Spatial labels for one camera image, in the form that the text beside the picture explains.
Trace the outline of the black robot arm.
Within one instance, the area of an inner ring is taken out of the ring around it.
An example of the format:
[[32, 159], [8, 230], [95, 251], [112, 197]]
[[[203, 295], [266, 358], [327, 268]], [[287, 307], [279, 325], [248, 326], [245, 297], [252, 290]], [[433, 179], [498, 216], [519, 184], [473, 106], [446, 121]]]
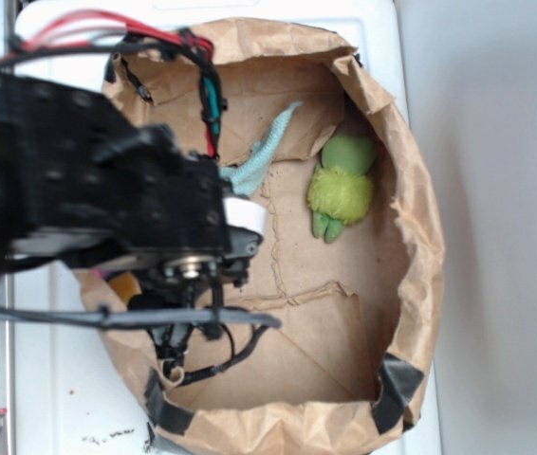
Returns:
[[0, 73], [0, 276], [60, 261], [179, 281], [202, 262], [242, 282], [264, 218], [168, 125], [137, 127], [101, 94]]

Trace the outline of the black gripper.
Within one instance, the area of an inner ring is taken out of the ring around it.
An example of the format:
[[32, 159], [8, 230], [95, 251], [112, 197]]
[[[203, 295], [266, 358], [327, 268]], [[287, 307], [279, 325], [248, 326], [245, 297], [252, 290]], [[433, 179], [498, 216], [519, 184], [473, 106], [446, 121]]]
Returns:
[[154, 124], [107, 141], [92, 161], [118, 222], [95, 268], [137, 271], [165, 286], [248, 281], [265, 211], [233, 192], [214, 159], [182, 152], [173, 131]]

